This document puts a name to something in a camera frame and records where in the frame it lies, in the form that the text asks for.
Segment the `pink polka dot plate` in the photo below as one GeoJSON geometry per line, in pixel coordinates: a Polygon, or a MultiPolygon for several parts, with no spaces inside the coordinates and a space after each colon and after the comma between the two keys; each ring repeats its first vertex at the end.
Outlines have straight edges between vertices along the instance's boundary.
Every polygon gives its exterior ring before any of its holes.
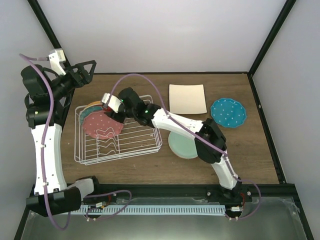
{"type": "Polygon", "coordinates": [[[124,125],[108,117],[104,111],[95,111],[84,118],[82,128],[86,135],[106,140],[119,135],[124,125]]]}

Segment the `red and teal plate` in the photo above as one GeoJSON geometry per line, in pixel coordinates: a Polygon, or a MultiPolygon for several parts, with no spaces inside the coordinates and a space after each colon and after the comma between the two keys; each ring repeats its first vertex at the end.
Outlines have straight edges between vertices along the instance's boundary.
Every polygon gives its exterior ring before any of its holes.
{"type": "Polygon", "coordinates": [[[90,107],[87,107],[86,109],[84,109],[80,115],[79,115],[79,118],[78,118],[78,121],[79,121],[79,124],[82,125],[83,122],[84,122],[84,119],[90,115],[91,113],[93,112],[97,112],[97,111],[101,111],[103,109],[102,106],[99,106],[99,105],[95,105],[95,106],[90,106],[90,107]]]}

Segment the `square cream plate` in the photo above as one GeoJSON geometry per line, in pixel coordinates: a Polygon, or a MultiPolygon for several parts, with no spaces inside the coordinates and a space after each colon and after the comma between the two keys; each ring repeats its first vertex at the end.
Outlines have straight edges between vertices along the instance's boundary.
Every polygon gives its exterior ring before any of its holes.
{"type": "Polygon", "coordinates": [[[170,84],[169,111],[178,115],[206,114],[208,111],[204,85],[170,84]]]}

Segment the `mint green flower plate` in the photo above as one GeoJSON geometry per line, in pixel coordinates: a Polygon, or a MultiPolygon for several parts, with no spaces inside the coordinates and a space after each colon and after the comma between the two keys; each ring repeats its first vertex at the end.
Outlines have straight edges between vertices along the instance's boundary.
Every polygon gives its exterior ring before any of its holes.
{"type": "Polygon", "coordinates": [[[168,145],[171,151],[182,159],[194,159],[198,157],[196,144],[193,139],[170,132],[168,135],[168,145]]]}

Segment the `teal polka dot plate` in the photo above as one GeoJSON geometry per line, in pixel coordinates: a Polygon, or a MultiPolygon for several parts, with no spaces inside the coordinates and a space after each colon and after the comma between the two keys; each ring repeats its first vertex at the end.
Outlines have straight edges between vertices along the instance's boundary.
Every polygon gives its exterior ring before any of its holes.
{"type": "Polygon", "coordinates": [[[210,115],[224,128],[237,128],[247,119],[245,107],[232,98],[220,98],[211,105],[210,115]]]}

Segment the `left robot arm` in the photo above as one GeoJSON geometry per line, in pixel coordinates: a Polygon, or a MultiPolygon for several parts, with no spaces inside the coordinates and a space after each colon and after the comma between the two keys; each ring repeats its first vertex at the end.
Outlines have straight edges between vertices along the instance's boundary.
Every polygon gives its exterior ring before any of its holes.
{"type": "Polygon", "coordinates": [[[27,66],[20,73],[28,91],[24,99],[26,120],[36,152],[36,182],[26,206],[43,217],[76,211],[85,197],[97,202],[102,196],[95,176],[67,185],[61,156],[61,135],[71,94],[92,81],[96,64],[90,60],[69,66],[64,75],[39,64],[27,66]]]}

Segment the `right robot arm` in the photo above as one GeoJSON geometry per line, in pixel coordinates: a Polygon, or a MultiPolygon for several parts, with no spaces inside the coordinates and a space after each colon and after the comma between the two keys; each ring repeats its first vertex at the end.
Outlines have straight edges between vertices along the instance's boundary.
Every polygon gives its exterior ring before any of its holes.
{"type": "Polygon", "coordinates": [[[242,183],[231,166],[226,138],[213,119],[201,121],[173,114],[157,104],[144,102],[131,87],[123,89],[118,96],[105,93],[101,103],[110,108],[107,116],[119,123],[134,119],[141,126],[167,130],[193,140],[197,156],[215,171],[223,198],[232,202],[240,196],[242,183]]]}

